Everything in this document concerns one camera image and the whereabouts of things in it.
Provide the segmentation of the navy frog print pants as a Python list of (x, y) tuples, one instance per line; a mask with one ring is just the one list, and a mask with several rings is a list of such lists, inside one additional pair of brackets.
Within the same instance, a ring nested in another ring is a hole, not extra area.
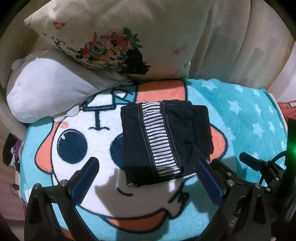
[(131, 103), (121, 108), (128, 187), (165, 183), (195, 173), (214, 152), (208, 108), (190, 101)]

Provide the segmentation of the teal cartoon fleece blanket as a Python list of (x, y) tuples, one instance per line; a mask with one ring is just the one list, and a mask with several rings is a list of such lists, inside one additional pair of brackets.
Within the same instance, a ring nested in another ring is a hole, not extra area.
[(287, 148), (287, 130), (264, 89), (210, 80), (164, 80), (114, 87), (73, 117), (32, 123), (21, 156), (21, 196), (52, 186), (89, 158), (99, 172), (77, 211), (100, 240), (187, 240), (217, 211), (197, 178), (202, 154), (238, 178), (260, 173), (239, 160), (264, 161)]

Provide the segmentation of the white plush pillow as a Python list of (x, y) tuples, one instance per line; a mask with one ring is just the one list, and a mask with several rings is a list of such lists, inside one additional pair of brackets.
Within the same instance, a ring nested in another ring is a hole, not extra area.
[(47, 116), (60, 122), (77, 115), (79, 105), (89, 97), (130, 84), (126, 75), (91, 71), (57, 50), (29, 54), (11, 68), (6, 100), (12, 115), (22, 123)]

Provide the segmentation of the cream floral pillow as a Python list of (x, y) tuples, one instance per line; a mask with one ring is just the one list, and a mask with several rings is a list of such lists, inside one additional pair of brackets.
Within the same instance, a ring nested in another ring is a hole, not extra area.
[(213, 1), (50, 1), (24, 21), (92, 70), (139, 79), (189, 74)]

